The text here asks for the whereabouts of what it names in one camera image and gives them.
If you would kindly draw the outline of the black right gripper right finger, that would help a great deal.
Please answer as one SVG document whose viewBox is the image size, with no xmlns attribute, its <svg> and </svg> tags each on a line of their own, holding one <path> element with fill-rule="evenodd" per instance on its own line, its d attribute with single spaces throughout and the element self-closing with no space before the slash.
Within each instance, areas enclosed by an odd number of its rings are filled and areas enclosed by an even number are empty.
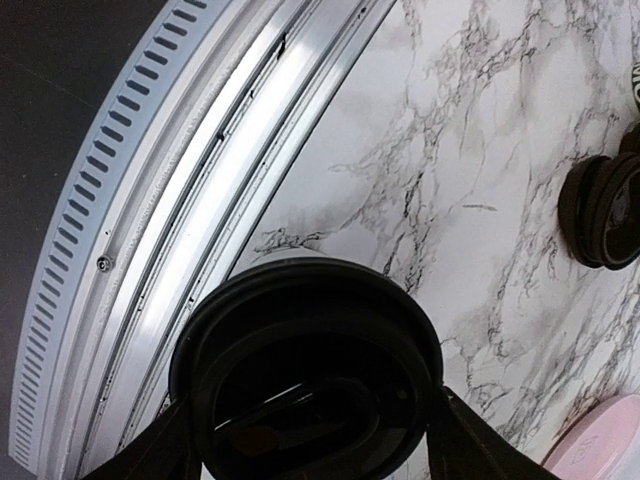
<svg viewBox="0 0 640 480">
<path fill-rule="evenodd" d="M 550 472 L 519 452 L 451 389 L 437 390 L 427 424 L 433 479 L 548 479 Z"/>
</svg>

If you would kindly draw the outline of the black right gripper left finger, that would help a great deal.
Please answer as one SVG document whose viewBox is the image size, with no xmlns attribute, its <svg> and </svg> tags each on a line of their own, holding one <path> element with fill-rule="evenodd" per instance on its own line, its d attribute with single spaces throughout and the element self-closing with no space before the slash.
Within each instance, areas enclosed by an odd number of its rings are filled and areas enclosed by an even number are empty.
<svg viewBox="0 0 640 480">
<path fill-rule="evenodd" d="M 200 479 L 190 423 L 190 397 L 176 400 L 124 450 L 86 480 Z"/>
</svg>

